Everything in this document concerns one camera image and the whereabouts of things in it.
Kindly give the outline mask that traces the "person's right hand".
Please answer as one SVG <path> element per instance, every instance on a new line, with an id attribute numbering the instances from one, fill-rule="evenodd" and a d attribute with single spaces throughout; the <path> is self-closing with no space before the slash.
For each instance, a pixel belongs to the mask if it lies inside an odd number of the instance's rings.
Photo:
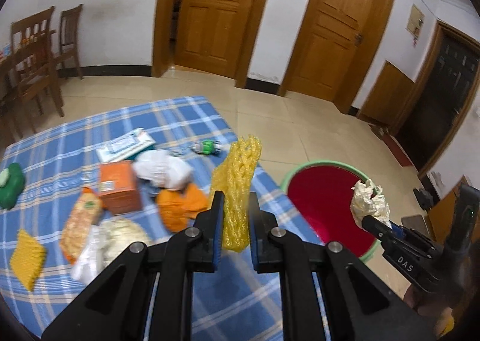
<path id="1" fill-rule="evenodd" d="M 403 301 L 416 313 L 433 320 L 436 337 L 446 334 L 453 328 L 452 308 L 439 298 L 429 298 L 422 295 L 414 285 L 410 285 L 403 295 Z"/>

